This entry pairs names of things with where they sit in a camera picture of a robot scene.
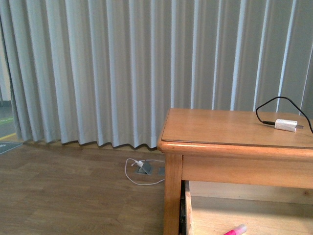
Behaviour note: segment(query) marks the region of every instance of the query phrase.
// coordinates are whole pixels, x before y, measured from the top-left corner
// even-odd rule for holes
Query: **table apron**
[[[313,162],[184,155],[182,180],[313,188]]]

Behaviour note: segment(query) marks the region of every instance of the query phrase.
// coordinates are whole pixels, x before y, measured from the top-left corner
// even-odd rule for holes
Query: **pink marker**
[[[229,232],[225,233],[224,235],[241,235],[246,232],[246,226],[244,224],[239,225],[238,227],[230,230]]]

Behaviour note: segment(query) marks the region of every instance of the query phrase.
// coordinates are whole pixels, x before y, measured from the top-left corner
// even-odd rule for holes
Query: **wooden table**
[[[182,180],[313,188],[313,134],[295,114],[296,133],[259,122],[254,112],[170,109],[158,141],[165,153],[164,235],[177,235]]]

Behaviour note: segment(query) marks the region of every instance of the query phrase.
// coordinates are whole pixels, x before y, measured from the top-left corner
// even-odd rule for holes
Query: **table leg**
[[[165,156],[164,235],[178,235],[182,155]]]

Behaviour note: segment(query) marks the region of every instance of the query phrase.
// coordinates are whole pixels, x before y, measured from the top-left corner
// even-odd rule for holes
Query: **white curtain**
[[[255,110],[277,95],[313,116],[312,12],[311,0],[0,0],[17,133],[155,147],[170,107]]]

